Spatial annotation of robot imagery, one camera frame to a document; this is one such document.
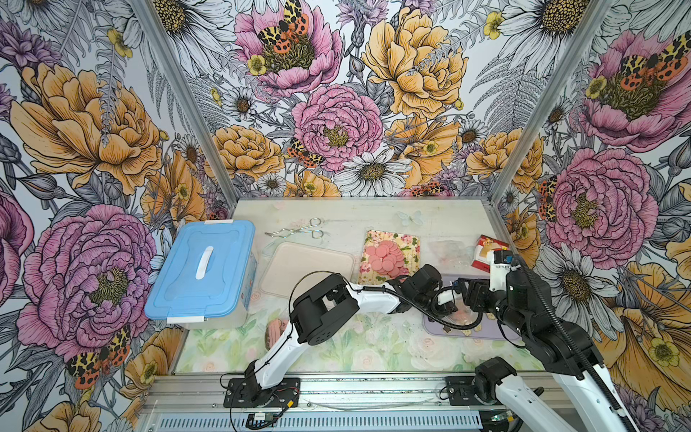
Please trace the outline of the bag of pink wafers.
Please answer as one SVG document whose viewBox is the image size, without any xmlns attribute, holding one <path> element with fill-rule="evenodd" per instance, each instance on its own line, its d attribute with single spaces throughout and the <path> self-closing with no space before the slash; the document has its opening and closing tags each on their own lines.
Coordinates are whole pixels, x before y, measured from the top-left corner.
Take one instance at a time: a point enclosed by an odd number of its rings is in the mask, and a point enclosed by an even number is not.
<svg viewBox="0 0 691 432">
<path fill-rule="evenodd" d="M 266 350 L 270 350 L 277 343 L 289 325 L 289 320 L 274 319 L 268 322 L 265 331 Z"/>
</svg>

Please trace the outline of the bag of mixed snacks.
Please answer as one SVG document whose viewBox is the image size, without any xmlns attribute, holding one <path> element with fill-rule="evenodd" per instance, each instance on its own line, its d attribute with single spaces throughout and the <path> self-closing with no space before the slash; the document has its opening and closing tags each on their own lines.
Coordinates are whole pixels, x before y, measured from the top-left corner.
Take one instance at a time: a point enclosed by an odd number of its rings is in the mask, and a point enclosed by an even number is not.
<svg viewBox="0 0 691 432">
<path fill-rule="evenodd" d="M 478 318 L 478 313 L 471 310 L 470 307 L 465 305 L 463 302 L 457 302 L 455 304 L 457 311 L 451 314 L 449 319 L 455 325 L 465 326 L 470 325 Z"/>
</svg>

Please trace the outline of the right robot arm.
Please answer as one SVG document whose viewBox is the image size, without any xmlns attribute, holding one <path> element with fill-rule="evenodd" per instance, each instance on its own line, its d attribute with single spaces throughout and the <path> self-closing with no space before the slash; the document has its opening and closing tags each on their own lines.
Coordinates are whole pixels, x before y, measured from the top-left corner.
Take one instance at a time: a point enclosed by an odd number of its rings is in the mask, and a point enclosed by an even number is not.
<svg viewBox="0 0 691 432">
<path fill-rule="evenodd" d="M 488 260 L 489 278 L 460 281 L 465 305 L 492 314 L 501 328 L 520 336 L 522 347 L 561 386 L 587 430 L 637 430 L 588 331 L 557 316 L 550 284 L 509 250 L 491 250 Z M 572 429 L 500 357 L 476 368 L 475 388 L 479 400 L 500 402 L 534 431 Z"/>
</svg>

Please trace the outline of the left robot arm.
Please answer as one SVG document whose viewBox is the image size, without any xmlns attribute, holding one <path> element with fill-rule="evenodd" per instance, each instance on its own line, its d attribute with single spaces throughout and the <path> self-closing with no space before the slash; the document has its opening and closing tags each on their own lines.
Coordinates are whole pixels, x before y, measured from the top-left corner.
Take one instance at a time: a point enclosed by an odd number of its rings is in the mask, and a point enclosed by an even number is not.
<svg viewBox="0 0 691 432">
<path fill-rule="evenodd" d="M 441 311 L 442 291 L 442 275 L 430 265 L 378 285 L 353 284 L 343 275 L 328 274 L 289 301 L 284 331 L 263 357 L 249 364 L 239 399 L 254 406 L 268 401 L 309 347 L 333 338 L 359 313 L 401 314 L 414 309 L 442 323 L 448 315 Z"/>
</svg>

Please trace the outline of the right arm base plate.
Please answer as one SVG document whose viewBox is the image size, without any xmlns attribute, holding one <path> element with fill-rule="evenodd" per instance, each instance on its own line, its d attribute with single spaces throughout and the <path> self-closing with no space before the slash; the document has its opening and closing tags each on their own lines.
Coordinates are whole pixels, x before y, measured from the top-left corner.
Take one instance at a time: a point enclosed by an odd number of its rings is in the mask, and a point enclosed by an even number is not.
<svg viewBox="0 0 691 432">
<path fill-rule="evenodd" d="M 444 391 L 451 406 L 484 405 L 479 397 L 474 376 L 446 376 Z"/>
</svg>

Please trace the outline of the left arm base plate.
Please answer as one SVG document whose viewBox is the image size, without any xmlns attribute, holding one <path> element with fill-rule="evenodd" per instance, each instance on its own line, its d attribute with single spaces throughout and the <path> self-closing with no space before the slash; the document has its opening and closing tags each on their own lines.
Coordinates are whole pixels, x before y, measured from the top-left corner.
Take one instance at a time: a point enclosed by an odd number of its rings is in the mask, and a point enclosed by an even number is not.
<svg viewBox="0 0 691 432">
<path fill-rule="evenodd" d="M 297 405 L 300 399 L 300 378 L 284 378 L 279 385 L 260 389 L 254 378 L 230 379 L 226 385 L 223 407 L 236 408 L 282 408 L 290 402 Z"/>
</svg>

